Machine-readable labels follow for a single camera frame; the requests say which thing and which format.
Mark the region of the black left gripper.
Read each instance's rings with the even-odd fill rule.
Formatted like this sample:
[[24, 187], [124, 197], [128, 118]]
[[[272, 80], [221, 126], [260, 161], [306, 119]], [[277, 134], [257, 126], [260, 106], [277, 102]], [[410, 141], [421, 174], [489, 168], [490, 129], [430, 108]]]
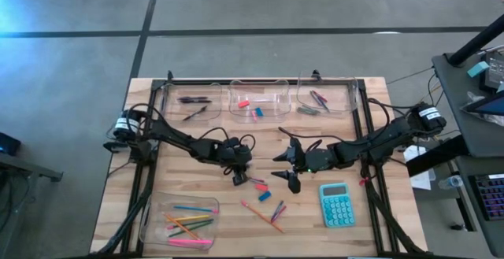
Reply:
[[245, 173], [246, 164], [252, 160], [251, 150], [248, 145], [243, 145], [237, 137], [231, 137], [217, 146], [217, 160], [225, 166], [237, 166], [236, 173]]

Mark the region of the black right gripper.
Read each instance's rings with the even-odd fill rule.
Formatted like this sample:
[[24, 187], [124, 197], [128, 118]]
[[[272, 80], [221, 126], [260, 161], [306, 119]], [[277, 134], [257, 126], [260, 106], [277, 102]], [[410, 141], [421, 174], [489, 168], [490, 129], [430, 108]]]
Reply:
[[[273, 161], [289, 161], [291, 163], [294, 172], [306, 172], [308, 170], [308, 165], [306, 164], [306, 152], [302, 148], [302, 144], [299, 139], [291, 137], [290, 150], [286, 150], [284, 153], [274, 157]], [[273, 176], [280, 177], [282, 179], [290, 179], [291, 172], [288, 170], [271, 172]]]

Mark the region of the blue marker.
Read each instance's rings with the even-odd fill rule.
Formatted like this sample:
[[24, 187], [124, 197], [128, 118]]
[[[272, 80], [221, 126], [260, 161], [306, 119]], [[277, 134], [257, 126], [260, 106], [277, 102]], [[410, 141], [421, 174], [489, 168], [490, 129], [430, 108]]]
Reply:
[[271, 223], [272, 223], [272, 222], [274, 222], [274, 221], [276, 220], [278, 213], [280, 212], [280, 210], [281, 210], [283, 207], [284, 207], [284, 201], [282, 200], [282, 201], [280, 201], [279, 205], [276, 207], [276, 209], [275, 209], [275, 211], [274, 211], [273, 215], [271, 216], [271, 219], [270, 219], [270, 222], [271, 222]]

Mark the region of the blue pencil with pink eraser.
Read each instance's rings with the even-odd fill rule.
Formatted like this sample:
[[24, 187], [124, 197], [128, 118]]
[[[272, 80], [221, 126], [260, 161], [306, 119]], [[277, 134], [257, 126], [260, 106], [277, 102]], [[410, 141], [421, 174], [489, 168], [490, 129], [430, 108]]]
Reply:
[[206, 212], [206, 213], [214, 213], [214, 214], [219, 213], [219, 209], [208, 209], [208, 208], [193, 207], [193, 206], [186, 206], [186, 205], [174, 205], [173, 208], [174, 209], [184, 209], [184, 210]]

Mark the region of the yellow pencil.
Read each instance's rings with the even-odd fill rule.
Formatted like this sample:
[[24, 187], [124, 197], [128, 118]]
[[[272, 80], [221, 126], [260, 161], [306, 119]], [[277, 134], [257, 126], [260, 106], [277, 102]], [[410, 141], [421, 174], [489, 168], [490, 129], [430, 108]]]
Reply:
[[173, 217], [168, 214], [164, 214], [167, 221], [175, 220], [177, 222], [187, 221], [187, 220], [200, 220], [210, 218], [210, 215], [198, 215], [198, 216], [182, 216], [182, 217]]

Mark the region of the dark green pencil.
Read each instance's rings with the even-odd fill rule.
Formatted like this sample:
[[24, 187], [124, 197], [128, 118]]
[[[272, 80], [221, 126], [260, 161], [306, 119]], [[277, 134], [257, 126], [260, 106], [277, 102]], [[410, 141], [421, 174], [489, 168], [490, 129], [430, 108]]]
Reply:
[[[188, 230], [188, 231], [193, 231], [193, 230], [196, 230], [196, 229], [198, 229], [198, 228], [205, 227], [205, 226], [210, 225], [210, 224], [212, 224], [212, 222], [205, 222], [205, 223], [202, 223], [202, 224], [195, 225], [195, 226], [194, 226], [194, 227], [192, 227], [192, 228], [188, 228], [187, 230]], [[170, 235], [169, 235], [169, 237], [175, 237], [175, 236], [177, 236], [177, 235], [182, 235], [182, 234], [184, 234], [184, 233], [187, 233], [187, 232], [186, 232], [186, 231], [184, 231], [184, 230], [181, 230], [181, 231], [178, 231], [178, 232], [175, 232], [175, 233], [170, 234]]]

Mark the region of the teal calculator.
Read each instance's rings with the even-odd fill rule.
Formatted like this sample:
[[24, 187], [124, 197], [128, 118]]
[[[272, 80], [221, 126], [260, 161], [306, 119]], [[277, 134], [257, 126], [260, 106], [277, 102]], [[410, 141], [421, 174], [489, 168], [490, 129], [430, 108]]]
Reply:
[[350, 191], [345, 183], [321, 185], [319, 197], [322, 217], [327, 228], [347, 228], [355, 225]]

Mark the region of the clear plastic bin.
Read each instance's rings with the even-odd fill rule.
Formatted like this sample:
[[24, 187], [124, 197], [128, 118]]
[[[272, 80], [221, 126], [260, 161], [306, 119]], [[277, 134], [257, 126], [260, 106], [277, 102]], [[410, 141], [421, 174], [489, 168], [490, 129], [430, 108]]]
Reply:
[[[202, 97], [206, 96], [212, 103], [207, 104], [182, 104], [178, 100], [180, 97]], [[162, 88], [162, 108], [164, 118], [172, 126], [186, 126], [189, 124], [203, 124], [218, 119], [222, 111], [223, 88], [219, 83], [208, 85], [175, 85], [167, 84]], [[207, 105], [205, 112], [200, 113], [190, 120], [183, 121], [183, 118], [194, 113], [198, 109]]]
[[[311, 75], [312, 73], [301, 72], [298, 77], [296, 99], [299, 107], [318, 111], [324, 117], [342, 116], [352, 113], [358, 107], [358, 81], [354, 77], [323, 77], [320, 74], [320, 79], [317, 80]], [[328, 100], [325, 104], [330, 113], [314, 101], [310, 91], [316, 91]]]
[[[184, 210], [184, 209], [174, 209], [174, 205], [186, 205], [193, 207], [202, 207], [208, 209], [219, 209], [219, 213], [206, 213], [192, 210]], [[193, 239], [187, 233], [182, 235], [177, 235], [175, 237], [169, 237], [170, 234], [181, 231], [180, 228], [175, 228], [172, 230], [167, 230], [166, 227], [172, 225], [173, 223], [167, 221], [163, 213], [167, 213], [173, 217], [182, 217], [182, 216], [198, 216], [198, 215], [210, 215], [210, 218], [214, 219], [212, 224], [207, 225], [202, 228], [198, 228], [193, 230], [200, 239], [207, 239], [215, 241], [217, 236], [217, 226], [219, 223], [220, 216], [220, 206], [218, 200], [215, 198], [203, 198], [203, 197], [195, 197], [195, 196], [185, 196], [179, 194], [166, 194], [163, 192], [154, 192], [147, 204], [146, 204], [146, 212], [141, 219], [140, 231], [139, 231], [139, 239], [142, 243], [148, 246], [155, 247], [166, 247], [170, 250], [209, 250], [212, 246], [205, 249], [197, 249], [197, 248], [187, 248], [180, 246], [171, 246], [168, 244], [169, 239]], [[197, 220], [187, 220], [180, 221], [181, 222], [191, 222]]]
[[[281, 123], [291, 112], [290, 84], [287, 80], [233, 80], [228, 85], [228, 111], [238, 123], [255, 123], [252, 111], [264, 114], [257, 123]], [[239, 108], [238, 103], [250, 104]]]

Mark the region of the white paper sheet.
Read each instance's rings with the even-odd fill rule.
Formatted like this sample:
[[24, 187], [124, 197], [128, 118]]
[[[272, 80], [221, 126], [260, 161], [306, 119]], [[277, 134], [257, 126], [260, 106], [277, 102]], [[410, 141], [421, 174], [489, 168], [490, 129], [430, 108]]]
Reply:
[[[426, 153], [426, 148], [423, 146], [412, 145], [408, 146], [404, 152], [403, 157], [405, 161], [411, 161], [415, 157], [418, 157]], [[435, 180], [435, 172], [433, 168], [430, 168], [426, 172], [422, 172], [416, 176], [410, 178], [412, 188], [417, 188], [421, 190], [431, 190], [431, 182]]]

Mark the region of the clear water bottle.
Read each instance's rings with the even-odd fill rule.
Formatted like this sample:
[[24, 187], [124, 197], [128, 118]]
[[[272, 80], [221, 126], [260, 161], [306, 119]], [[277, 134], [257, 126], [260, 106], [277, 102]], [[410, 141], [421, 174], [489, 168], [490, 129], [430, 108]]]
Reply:
[[446, 179], [441, 179], [438, 182], [438, 187], [442, 190], [457, 189], [464, 185], [462, 178], [459, 175], [449, 176]]

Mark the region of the grey side desk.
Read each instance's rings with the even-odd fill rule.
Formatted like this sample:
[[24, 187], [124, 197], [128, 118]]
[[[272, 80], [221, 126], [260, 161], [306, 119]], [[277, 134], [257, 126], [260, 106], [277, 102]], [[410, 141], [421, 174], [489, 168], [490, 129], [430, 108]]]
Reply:
[[461, 109], [468, 102], [468, 92], [488, 96], [488, 93], [479, 89], [478, 79], [467, 74], [479, 61], [479, 57], [472, 56], [461, 67], [454, 67], [448, 63], [445, 55], [432, 58], [435, 73], [470, 154], [474, 157], [504, 157], [504, 127]]

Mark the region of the backlit keyboard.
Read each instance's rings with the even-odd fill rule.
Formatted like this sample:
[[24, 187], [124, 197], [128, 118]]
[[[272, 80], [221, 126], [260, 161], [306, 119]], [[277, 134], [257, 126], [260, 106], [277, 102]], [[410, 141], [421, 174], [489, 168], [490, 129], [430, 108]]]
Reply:
[[504, 220], [504, 173], [475, 176], [475, 184], [485, 219]]

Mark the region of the dark lower desk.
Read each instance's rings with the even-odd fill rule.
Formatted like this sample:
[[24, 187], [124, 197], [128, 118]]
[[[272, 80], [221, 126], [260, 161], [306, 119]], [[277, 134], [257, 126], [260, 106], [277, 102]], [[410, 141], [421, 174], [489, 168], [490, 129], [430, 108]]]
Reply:
[[456, 157], [455, 163], [463, 180], [488, 248], [492, 255], [504, 258], [504, 220], [487, 221], [476, 198], [475, 176], [503, 174], [504, 158]]

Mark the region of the dark tablet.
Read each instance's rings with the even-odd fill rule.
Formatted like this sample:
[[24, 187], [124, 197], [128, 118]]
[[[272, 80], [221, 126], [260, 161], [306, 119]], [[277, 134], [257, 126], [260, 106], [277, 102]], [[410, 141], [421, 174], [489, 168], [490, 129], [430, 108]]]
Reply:
[[504, 91], [488, 97], [467, 92], [467, 102], [460, 108], [481, 120], [504, 127]]

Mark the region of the teal small box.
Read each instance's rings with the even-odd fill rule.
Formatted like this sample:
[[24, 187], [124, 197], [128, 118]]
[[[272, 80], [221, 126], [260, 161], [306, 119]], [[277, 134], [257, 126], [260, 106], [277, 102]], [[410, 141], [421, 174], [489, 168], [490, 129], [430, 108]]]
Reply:
[[486, 61], [480, 61], [476, 63], [472, 68], [467, 71], [467, 74], [474, 78], [489, 69], [489, 64]]

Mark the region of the black side stand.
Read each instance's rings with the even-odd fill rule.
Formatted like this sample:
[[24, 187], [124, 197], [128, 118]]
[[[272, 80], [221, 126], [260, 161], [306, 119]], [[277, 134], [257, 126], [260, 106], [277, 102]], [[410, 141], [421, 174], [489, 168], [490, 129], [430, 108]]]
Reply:
[[20, 226], [24, 207], [35, 198], [40, 177], [59, 182], [63, 172], [0, 153], [0, 259], [4, 259]]

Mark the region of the black pole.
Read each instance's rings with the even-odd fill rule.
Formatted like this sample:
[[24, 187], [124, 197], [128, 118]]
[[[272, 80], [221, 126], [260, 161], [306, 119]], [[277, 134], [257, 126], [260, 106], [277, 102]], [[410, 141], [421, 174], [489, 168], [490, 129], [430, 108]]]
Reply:
[[479, 49], [504, 32], [504, 14], [488, 25], [477, 36], [466, 43], [461, 49], [447, 58], [452, 66], [458, 66], [474, 55]]

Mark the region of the black electronic device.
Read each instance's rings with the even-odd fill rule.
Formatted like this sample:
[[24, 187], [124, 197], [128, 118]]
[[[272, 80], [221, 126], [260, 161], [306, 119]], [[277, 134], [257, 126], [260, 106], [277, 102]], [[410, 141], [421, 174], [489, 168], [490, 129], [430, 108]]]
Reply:
[[485, 55], [488, 69], [484, 73], [483, 85], [489, 91], [497, 91], [504, 83], [504, 54], [495, 50]]

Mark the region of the blue-lit device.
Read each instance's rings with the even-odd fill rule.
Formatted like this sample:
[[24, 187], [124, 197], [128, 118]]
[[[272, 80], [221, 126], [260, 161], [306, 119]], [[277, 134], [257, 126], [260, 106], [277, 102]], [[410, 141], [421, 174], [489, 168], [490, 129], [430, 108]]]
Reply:
[[20, 145], [18, 139], [0, 132], [0, 153], [16, 156]]

